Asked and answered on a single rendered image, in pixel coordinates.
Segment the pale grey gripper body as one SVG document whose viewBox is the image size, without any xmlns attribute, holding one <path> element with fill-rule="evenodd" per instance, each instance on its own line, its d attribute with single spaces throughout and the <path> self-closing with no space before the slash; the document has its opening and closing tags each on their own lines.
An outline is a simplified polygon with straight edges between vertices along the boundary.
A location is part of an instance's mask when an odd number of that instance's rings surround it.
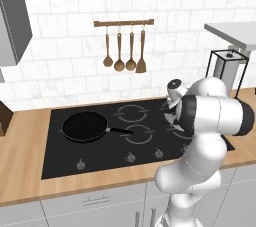
<svg viewBox="0 0 256 227">
<path fill-rule="evenodd" d="M 174 125 L 174 126 L 178 126 L 178 125 L 179 125 L 179 122 L 178 122 L 177 117 L 176 117 L 176 108 L 175 108 L 175 107 L 173 107 L 172 109 L 170 109 L 168 113 L 165 113 L 165 114 L 164 114 L 164 117 L 165 117 L 165 119 L 166 119 L 171 125 Z"/>
</svg>

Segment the wooden spatula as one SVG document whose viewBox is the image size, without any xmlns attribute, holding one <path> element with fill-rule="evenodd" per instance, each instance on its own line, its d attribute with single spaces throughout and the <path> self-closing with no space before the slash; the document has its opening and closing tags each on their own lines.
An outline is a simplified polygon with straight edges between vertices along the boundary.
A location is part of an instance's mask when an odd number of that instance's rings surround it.
<svg viewBox="0 0 256 227">
<path fill-rule="evenodd" d="M 144 60 L 144 44 L 145 44 L 145 30 L 141 31 L 141 53 L 140 59 L 136 65 L 136 72 L 137 73 L 145 73 L 146 72 L 146 62 Z"/>
</svg>

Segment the wooden ladle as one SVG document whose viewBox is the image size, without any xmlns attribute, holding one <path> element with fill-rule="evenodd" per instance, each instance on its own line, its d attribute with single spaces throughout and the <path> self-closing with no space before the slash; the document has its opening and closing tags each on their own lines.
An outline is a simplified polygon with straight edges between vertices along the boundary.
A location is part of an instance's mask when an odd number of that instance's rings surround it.
<svg viewBox="0 0 256 227">
<path fill-rule="evenodd" d="M 136 68 L 136 62 L 133 59 L 134 33 L 130 32 L 130 58 L 126 62 L 126 69 L 133 71 Z"/>
</svg>

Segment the black glass hob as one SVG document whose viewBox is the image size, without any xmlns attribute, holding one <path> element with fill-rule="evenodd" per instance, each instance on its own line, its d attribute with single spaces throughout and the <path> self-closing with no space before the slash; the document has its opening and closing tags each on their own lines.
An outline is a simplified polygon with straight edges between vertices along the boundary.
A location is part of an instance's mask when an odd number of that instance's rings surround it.
<svg viewBox="0 0 256 227">
<path fill-rule="evenodd" d="M 133 133 L 108 132 L 90 143 L 72 142 L 63 135 L 62 124 L 69 116 L 84 111 L 98 112 L 107 118 L 109 126 Z M 58 178 L 181 157 L 181 149 L 191 143 L 191 137 L 168 123 L 164 117 L 168 112 L 164 98 L 52 110 L 42 177 Z M 161 159 L 155 157 L 156 148 L 163 152 Z M 129 152 L 136 157 L 134 163 L 126 161 Z M 84 170 L 77 169 L 80 159 L 86 164 Z"/>
</svg>

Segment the grey appliance in stand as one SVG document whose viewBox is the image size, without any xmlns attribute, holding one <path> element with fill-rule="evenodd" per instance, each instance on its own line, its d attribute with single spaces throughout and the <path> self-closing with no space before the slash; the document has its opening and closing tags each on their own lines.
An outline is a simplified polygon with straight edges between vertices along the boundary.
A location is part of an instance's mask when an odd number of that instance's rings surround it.
<svg viewBox="0 0 256 227">
<path fill-rule="evenodd" d="M 218 50 L 215 51 L 215 54 L 217 60 L 213 76 L 221 79 L 225 83 L 227 91 L 230 92 L 239 67 L 239 61 L 243 57 L 234 50 Z"/>
</svg>

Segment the large wooden spoon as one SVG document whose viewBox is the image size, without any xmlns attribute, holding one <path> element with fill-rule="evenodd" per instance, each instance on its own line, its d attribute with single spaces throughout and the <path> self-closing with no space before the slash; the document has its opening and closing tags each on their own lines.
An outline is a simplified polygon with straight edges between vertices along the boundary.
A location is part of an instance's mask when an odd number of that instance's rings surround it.
<svg viewBox="0 0 256 227">
<path fill-rule="evenodd" d="M 114 69 L 117 72 L 121 72 L 125 68 L 125 64 L 121 59 L 121 43 L 122 43 L 121 27 L 118 27 L 118 34 L 117 34 L 118 59 L 114 64 Z"/>
</svg>

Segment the small wooden spoon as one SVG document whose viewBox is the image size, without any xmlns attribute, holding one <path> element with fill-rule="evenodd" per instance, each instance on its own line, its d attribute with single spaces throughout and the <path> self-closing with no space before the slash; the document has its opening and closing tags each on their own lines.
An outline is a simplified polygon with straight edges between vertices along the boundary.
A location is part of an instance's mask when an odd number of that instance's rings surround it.
<svg viewBox="0 0 256 227">
<path fill-rule="evenodd" d="M 113 64 L 113 60 L 109 55 L 109 34 L 105 35 L 106 39 L 106 57 L 103 60 L 103 64 L 105 67 L 111 67 Z"/>
</svg>

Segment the black frying pan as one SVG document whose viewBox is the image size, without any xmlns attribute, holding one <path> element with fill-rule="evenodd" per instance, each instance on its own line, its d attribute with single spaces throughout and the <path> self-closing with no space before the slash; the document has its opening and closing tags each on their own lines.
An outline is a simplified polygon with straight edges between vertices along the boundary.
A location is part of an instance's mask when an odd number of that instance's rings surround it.
<svg viewBox="0 0 256 227">
<path fill-rule="evenodd" d="M 103 137 L 106 132 L 132 134 L 131 130 L 109 127 L 106 117 L 100 113 L 84 111 L 65 119 L 61 131 L 70 141 L 90 143 Z"/>
</svg>

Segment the grey cupboard door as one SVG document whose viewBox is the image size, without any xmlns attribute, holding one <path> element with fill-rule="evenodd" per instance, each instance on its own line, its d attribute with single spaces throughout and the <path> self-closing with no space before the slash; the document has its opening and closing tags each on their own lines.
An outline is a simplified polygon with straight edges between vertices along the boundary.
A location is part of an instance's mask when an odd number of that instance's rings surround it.
<svg viewBox="0 0 256 227">
<path fill-rule="evenodd" d="M 143 227 L 150 227 L 151 208 L 156 208 L 155 223 L 165 212 L 169 200 L 169 195 L 158 190 L 154 181 L 146 184 L 145 207 Z"/>
<path fill-rule="evenodd" d="M 0 207 L 0 227 L 48 227 L 39 202 Z"/>
<path fill-rule="evenodd" d="M 47 216 L 49 227 L 135 227 L 135 212 L 140 211 L 142 227 L 144 202 L 142 200 L 106 206 L 98 209 Z"/>
</svg>

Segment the grey cupboard run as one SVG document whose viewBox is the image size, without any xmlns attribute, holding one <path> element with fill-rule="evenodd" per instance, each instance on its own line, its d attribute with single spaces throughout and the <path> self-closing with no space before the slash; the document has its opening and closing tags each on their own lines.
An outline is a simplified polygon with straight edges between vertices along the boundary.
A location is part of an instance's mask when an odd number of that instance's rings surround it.
<svg viewBox="0 0 256 227">
<path fill-rule="evenodd" d="M 196 217 L 204 227 L 256 227 L 256 164 L 220 173 L 221 187 L 197 204 Z"/>
</svg>

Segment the grey drawer front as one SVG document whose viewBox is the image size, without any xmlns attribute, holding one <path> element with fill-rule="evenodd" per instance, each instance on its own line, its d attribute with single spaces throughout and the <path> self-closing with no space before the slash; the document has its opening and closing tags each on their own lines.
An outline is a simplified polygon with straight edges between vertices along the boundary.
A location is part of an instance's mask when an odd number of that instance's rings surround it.
<svg viewBox="0 0 256 227">
<path fill-rule="evenodd" d="M 137 202 L 144 199 L 146 184 L 135 184 L 42 201 L 47 217 Z"/>
</svg>

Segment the white wall shelf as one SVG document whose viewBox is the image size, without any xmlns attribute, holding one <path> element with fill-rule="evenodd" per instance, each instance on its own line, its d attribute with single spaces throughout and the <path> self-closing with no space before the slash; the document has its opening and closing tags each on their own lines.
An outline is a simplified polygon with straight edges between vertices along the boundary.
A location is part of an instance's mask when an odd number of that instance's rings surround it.
<svg viewBox="0 0 256 227">
<path fill-rule="evenodd" d="M 256 50 L 256 21 L 206 23 L 204 29 L 239 49 Z"/>
</svg>

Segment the wooden wall rail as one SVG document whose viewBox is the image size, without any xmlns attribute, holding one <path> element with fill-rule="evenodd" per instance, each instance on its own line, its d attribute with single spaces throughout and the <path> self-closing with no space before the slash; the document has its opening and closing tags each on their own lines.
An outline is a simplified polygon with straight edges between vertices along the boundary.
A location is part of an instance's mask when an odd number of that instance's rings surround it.
<svg viewBox="0 0 256 227">
<path fill-rule="evenodd" d="M 154 25 L 154 19 L 126 21 L 94 21 L 94 27 Z"/>
</svg>

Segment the grey wall cupboard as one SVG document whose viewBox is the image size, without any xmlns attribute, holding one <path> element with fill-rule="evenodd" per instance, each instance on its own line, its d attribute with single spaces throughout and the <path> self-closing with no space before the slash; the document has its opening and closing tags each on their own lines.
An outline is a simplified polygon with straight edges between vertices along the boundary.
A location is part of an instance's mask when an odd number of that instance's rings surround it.
<svg viewBox="0 0 256 227">
<path fill-rule="evenodd" d="M 0 67 L 16 66 L 31 39 L 25 0 L 0 0 Z"/>
</svg>

